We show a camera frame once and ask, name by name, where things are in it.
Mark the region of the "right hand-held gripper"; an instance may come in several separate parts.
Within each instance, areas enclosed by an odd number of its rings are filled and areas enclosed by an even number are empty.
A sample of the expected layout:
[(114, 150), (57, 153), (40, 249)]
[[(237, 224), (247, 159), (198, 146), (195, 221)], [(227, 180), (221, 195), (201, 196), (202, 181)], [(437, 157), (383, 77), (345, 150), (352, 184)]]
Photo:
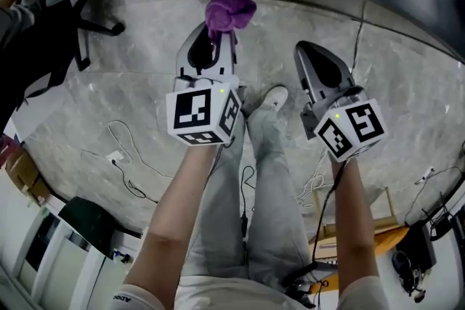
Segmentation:
[(342, 59), (318, 44), (299, 41), (294, 60), (311, 101), (301, 113), (307, 138), (320, 139), (333, 160), (354, 158), (387, 137), (378, 102), (355, 86)]

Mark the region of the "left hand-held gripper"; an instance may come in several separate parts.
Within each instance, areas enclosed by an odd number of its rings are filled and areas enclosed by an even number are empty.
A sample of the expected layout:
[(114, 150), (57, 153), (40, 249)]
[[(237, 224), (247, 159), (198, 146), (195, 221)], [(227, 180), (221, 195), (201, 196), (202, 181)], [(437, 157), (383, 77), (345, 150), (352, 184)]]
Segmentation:
[[(240, 80), (233, 75), (236, 41), (235, 34), (227, 32), (213, 44), (202, 22), (177, 52), (180, 77), (166, 95), (167, 131), (188, 146), (231, 142), (242, 105)], [(206, 75), (200, 76), (203, 70)]]

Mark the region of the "purple cloth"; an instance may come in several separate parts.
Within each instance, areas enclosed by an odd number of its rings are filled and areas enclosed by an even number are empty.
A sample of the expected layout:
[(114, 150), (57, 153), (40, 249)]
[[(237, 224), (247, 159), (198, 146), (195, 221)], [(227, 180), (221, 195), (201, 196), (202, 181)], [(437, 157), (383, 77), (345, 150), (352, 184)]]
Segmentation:
[(252, 0), (210, 0), (205, 9), (205, 23), (212, 44), (217, 45), (223, 33), (246, 28), (256, 9)]

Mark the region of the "person's left forearm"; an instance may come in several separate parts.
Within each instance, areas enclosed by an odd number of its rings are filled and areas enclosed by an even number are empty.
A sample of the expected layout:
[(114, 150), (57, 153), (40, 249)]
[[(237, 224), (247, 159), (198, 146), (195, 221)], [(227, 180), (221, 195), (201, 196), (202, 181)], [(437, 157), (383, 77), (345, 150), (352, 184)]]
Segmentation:
[(124, 282), (170, 309), (179, 283), (216, 146), (190, 147), (158, 202), (138, 257)]

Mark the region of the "person's right forearm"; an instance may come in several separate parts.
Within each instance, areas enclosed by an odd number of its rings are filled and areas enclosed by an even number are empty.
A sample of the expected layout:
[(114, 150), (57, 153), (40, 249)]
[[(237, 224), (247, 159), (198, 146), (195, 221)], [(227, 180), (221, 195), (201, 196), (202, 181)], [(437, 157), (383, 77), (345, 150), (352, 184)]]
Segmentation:
[(342, 172), (335, 189), (336, 250), (339, 265), (339, 292), (364, 277), (378, 276), (374, 225), (368, 197), (357, 160), (345, 166), (331, 163), (333, 175)]

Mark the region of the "person's right white shoe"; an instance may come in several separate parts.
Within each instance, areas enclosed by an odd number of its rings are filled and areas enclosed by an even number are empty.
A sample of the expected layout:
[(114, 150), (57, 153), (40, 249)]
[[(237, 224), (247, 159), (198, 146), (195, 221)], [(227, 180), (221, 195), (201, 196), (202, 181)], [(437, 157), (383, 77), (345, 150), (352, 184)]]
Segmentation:
[(278, 114), (288, 100), (288, 89), (283, 85), (272, 87), (263, 97), (259, 106), (252, 112), (266, 112)]

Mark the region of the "person's right leg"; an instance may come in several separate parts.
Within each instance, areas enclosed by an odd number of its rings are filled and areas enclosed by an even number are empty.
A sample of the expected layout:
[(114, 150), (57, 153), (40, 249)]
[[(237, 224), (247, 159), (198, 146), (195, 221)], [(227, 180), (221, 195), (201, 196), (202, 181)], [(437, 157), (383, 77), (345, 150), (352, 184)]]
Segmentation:
[(286, 291), (283, 280), (310, 264), (304, 221), (283, 150), (278, 112), (261, 106), (247, 120), (256, 159), (254, 214), (248, 232), (249, 278)]

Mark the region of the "person's leg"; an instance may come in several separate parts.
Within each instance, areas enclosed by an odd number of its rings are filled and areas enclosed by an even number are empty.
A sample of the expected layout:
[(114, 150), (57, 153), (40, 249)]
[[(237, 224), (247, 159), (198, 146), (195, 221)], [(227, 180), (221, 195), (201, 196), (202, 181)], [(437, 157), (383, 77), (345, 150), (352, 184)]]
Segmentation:
[(238, 115), (234, 140), (219, 151), (201, 199), (182, 276), (248, 277), (240, 221), (239, 167), (246, 125)]
[(278, 112), (261, 106), (247, 120), (256, 159), (254, 214), (248, 232), (249, 278), (286, 291), (283, 280), (310, 264), (304, 221), (283, 150)]

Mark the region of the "black office chair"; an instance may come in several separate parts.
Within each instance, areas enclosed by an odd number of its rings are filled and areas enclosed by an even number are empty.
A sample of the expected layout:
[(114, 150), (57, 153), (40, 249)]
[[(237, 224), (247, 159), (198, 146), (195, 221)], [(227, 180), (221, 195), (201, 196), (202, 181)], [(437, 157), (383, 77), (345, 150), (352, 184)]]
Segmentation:
[(0, 52), (0, 117), (3, 121), (25, 100), (62, 84), (72, 62), (80, 71), (89, 67), (90, 60), (81, 57), (78, 30), (107, 36), (124, 32), (123, 23), (106, 28), (83, 19), (81, 11), (86, 1), (71, 4), (65, 0), (51, 7), (44, 3), (35, 23)]

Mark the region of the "person's left leg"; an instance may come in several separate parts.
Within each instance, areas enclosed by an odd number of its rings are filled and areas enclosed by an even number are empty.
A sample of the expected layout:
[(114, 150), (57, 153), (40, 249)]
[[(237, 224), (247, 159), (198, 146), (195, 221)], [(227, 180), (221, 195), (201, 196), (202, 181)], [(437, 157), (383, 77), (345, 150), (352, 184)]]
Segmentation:
[(234, 140), (219, 151), (201, 199), (182, 276), (248, 277), (240, 221), (239, 167), (246, 125), (238, 115)]

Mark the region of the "dark green bin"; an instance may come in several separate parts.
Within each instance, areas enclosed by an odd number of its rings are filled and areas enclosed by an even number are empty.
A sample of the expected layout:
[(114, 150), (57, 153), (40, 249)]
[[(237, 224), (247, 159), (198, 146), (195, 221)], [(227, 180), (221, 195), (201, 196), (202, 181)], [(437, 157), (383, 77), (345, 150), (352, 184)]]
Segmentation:
[(140, 232), (134, 232), (121, 225), (108, 211), (98, 204), (73, 197), (58, 213), (58, 216), (75, 229), (91, 246), (110, 258), (115, 231), (141, 238)]

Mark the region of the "cardboard box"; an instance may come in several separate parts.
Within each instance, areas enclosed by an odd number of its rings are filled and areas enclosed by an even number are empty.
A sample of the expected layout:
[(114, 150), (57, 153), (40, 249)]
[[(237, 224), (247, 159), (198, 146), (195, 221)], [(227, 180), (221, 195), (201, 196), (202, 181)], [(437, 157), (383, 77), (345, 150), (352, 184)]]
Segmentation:
[(36, 164), (29, 153), (23, 148), (17, 149), (7, 158), (6, 172), (13, 184), (22, 193), (26, 193), (39, 177), (39, 170)]
[(27, 188), (27, 194), (33, 202), (42, 206), (49, 199), (51, 192), (42, 176), (38, 176), (36, 180)]

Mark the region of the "person's white shirt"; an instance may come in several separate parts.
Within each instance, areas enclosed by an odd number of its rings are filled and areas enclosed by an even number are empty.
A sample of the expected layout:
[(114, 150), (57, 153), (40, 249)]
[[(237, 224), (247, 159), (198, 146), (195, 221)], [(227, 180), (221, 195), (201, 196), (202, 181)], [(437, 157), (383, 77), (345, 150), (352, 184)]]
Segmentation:
[[(108, 310), (166, 310), (145, 289), (122, 285)], [(240, 278), (181, 277), (174, 310), (309, 310), (300, 302), (266, 285)], [(339, 296), (337, 310), (389, 310), (379, 277), (369, 276), (349, 285)]]

